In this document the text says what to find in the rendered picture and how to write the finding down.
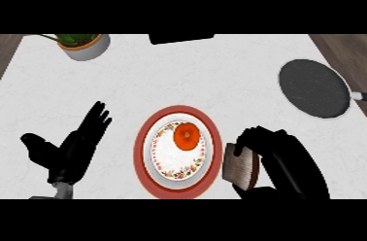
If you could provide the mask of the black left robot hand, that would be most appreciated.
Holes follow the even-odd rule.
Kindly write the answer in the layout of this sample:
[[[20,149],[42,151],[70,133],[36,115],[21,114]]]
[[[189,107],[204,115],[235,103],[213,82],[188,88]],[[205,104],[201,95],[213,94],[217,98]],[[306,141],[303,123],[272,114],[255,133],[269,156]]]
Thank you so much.
[[[73,186],[81,180],[111,122],[109,111],[98,101],[59,147],[34,133],[23,135],[30,160],[49,170],[49,184]]]

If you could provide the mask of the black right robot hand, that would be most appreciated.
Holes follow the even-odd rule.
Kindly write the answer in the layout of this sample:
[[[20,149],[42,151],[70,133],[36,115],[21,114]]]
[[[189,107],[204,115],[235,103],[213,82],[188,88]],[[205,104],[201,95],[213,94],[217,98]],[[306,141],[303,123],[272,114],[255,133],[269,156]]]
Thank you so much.
[[[300,140],[280,129],[247,128],[236,138],[235,156],[250,148],[261,156],[273,187],[242,189],[233,185],[245,200],[329,200],[326,179]]]

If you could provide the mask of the white floral plate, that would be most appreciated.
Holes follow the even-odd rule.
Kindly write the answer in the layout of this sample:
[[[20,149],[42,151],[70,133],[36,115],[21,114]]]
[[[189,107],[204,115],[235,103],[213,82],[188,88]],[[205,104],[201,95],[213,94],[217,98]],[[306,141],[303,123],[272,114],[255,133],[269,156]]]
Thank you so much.
[[[192,123],[199,130],[196,147],[179,148],[174,141],[177,127]],[[176,113],[155,121],[143,141],[143,165],[151,179],[168,189],[188,189],[204,178],[213,161],[213,138],[202,120]]]

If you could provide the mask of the orange cupcake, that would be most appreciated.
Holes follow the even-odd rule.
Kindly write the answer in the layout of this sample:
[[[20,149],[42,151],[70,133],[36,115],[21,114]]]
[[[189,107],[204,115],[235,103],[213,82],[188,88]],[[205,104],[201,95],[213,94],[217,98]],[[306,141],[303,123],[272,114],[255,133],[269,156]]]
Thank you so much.
[[[192,151],[199,143],[201,132],[196,125],[191,122],[182,123],[174,132],[174,142],[183,151]]]

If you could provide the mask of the dark grey frying pan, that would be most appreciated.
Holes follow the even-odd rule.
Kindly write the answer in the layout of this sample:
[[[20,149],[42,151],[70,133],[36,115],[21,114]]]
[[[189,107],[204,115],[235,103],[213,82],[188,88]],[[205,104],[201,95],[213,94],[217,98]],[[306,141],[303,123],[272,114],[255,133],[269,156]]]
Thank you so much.
[[[336,70],[316,60],[289,61],[280,69],[279,85],[294,107],[320,119],[342,116],[353,100],[367,101],[367,91],[353,91]]]

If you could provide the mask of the red round placemat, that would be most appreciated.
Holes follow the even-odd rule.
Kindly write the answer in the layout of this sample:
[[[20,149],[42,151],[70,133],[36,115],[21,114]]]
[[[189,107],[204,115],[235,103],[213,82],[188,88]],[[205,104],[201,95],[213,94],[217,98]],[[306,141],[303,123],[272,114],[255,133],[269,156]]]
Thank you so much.
[[[193,179],[188,179],[183,184],[163,184],[158,181],[158,173],[149,171],[154,167],[148,165],[148,141],[151,140],[154,126],[164,124],[165,121],[177,117],[189,117],[195,121],[199,121],[199,125],[204,127],[207,138],[205,147],[210,149],[210,155],[207,156],[208,160],[204,163],[204,171]],[[148,118],[136,135],[133,165],[137,179],[145,189],[157,198],[196,198],[216,182],[223,165],[223,155],[224,148],[220,131],[216,123],[201,110],[185,105],[170,106],[161,109]]]

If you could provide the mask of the white pot with orange rim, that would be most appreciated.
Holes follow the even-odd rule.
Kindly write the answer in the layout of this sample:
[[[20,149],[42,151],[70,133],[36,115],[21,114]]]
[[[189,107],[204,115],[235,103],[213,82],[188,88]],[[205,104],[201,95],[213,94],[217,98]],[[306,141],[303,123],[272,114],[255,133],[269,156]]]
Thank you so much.
[[[59,44],[59,47],[73,60],[87,61],[101,56],[101,54],[108,50],[109,45],[111,36],[108,34],[99,34],[93,41],[80,47],[70,48],[62,44]]]

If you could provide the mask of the green plant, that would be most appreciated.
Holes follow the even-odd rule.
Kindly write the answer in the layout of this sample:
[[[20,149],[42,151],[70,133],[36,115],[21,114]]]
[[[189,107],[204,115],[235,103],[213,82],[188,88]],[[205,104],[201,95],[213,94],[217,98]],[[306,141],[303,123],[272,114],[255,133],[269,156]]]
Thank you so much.
[[[42,37],[53,40],[61,45],[68,48],[81,47],[83,45],[89,44],[96,38],[96,34],[56,34],[55,36],[49,36],[42,34]]]

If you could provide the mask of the black appliance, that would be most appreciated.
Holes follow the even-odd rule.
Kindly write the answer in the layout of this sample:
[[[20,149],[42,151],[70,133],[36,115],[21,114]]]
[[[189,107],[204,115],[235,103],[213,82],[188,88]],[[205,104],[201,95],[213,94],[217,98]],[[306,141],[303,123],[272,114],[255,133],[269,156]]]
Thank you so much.
[[[211,39],[214,34],[151,34],[149,41],[154,45]]]

